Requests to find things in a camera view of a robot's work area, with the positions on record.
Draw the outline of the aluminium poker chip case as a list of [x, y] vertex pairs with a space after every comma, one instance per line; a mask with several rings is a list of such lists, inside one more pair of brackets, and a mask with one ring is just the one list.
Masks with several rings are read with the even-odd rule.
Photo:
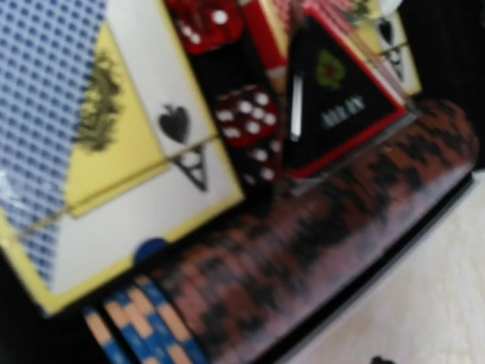
[[[290, 33], [289, 47], [297, 29], [302, 25], [303, 19], [303, 8], [298, 9], [296, 5], [290, 5], [290, 10], [296, 16], [296, 28]], [[192, 69], [190, 62], [189, 66], [196, 79], [195, 72]], [[39, 307], [33, 302], [23, 284], [20, 282], [19, 277], [7, 260], [1, 247], [1, 343], [4, 347], [13, 350], [17, 354], [18, 359], [23, 363], [110, 363], [108, 357], [98, 345], [86, 325], [83, 316], [86, 308], [93, 307], [102, 311], [103, 302], [114, 293], [123, 290], [128, 287], [128, 285], [132, 284], [134, 278], [138, 275], [145, 275], [155, 282], [154, 278], [152, 278], [152, 272], [154, 270], [160, 268], [167, 262], [172, 262], [198, 241], [211, 236], [215, 232], [228, 229], [236, 219], [243, 215], [254, 215], [262, 207], [270, 206], [282, 199], [288, 199], [303, 194], [307, 190], [316, 186], [319, 182], [323, 181], [334, 170], [352, 160], [358, 154], [364, 152], [373, 145], [383, 142], [401, 128], [416, 121], [421, 115], [422, 102], [431, 100], [447, 101], [445, 99], [418, 101], [415, 100], [416, 94], [405, 98], [396, 96], [405, 106], [405, 116], [393, 122], [390, 126], [377, 133], [357, 148], [324, 166], [317, 173], [305, 178], [294, 178], [283, 165], [284, 148], [289, 139], [289, 52], [286, 67], [286, 89], [284, 93], [277, 93], [270, 84], [265, 71], [264, 75], [269, 87], [274, 92], [279, 108], [276, 139], [280, 143], [280, 151], [277, 153], [277, 176], [274, 184], [254, 188], [247, 187], [237, 173], [227, 149], [227, 145], [217, 128], [218, 135], [222, 139], [222, 143], [229, 155], [239, 185], [242, 188], [244, 194], [243, 201], [202, 225], [200, 228], [185, 235], [181, 239], [168, 243], [168, 246], [158, 254], [153, 255], [151, 258], [138, 265], [134, 265], [130, 270], [118, 275], [114, 280], [109, 281], [105, 285], [91, 292], [88, 296], [54, 315], [44, 315], [39, 310]], [[214, 121], [214, 116], [211, 113], [209, 106], [208, 109]], [[403, 253], [407, 247], [411, 246], [428, 230], [430, 226], [433, 225], [442, 213], [447, 210], [448, 205], [454, 198], [468, 185], [473, 170], [474, 166], [471, 171], [420, 220], [418, 224], [397, 240], [378, 260], [357, 276], [352, 282], [347, 284], [340, 292], [333, 296], [332, 299], [325, 303], [319, 310], [315, 311], [313, 315], [300, 326], [295, 328], [289, 335], [281, 339], [275, 346], [269, 349], [266, 354], [250, 363], [277, 362], [287, 358], [290, 354], [299, 349], [303, 344], [303, 341], [310, 336], [311, 332], [320, 323], [328, 320], [335, 311], [343, 308], [350, 302], [354, 295], [361, 289], [367, 287], [374, 277], [378, 276], [388, 264], [390, 264], [398, 255]]]

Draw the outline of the black triangular button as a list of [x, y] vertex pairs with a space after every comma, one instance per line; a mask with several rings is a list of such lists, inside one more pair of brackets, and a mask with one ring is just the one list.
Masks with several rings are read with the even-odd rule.
[[294, 178], [317, 173], [406, 114], [314, 2], [303, 5], [290, 43], [288, 81], [283, 165]]

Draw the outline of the red playing card deck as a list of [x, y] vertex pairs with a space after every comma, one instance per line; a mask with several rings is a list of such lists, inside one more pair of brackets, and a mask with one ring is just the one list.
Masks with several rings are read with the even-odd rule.
[[273, 89], [286, 89], [290, 33], [296, 16], [290, 5], [315, 10], [331, 30], [383, 78], [395, 96], [421, 91], [421, 83], [405, 29], [400, 1], [240, 1], [253, 44]]

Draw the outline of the black white chip stack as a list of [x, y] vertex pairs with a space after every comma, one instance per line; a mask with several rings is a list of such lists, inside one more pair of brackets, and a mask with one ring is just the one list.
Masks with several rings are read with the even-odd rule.
[[110, 363], [206, 363], [187, 326], [155, 282], [138, 275], [102, 304], [85, 309], [88, 329]]

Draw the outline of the blue round button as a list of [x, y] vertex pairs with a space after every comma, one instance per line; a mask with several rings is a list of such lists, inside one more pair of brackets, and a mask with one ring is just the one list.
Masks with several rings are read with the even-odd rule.
[[153, 255], [158, 254], [164, 248], [168, 246], [166, 240], [160, 237], [153, 237], [144, 241], [135, 251], [133, 261], [135, 265], [151, 258]]

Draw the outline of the blue playing card deck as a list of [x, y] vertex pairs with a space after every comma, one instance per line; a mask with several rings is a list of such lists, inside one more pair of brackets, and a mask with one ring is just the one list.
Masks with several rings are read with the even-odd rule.
[[1, 3], [1, 247], [44, 315], [243, 199], [163, 1]]

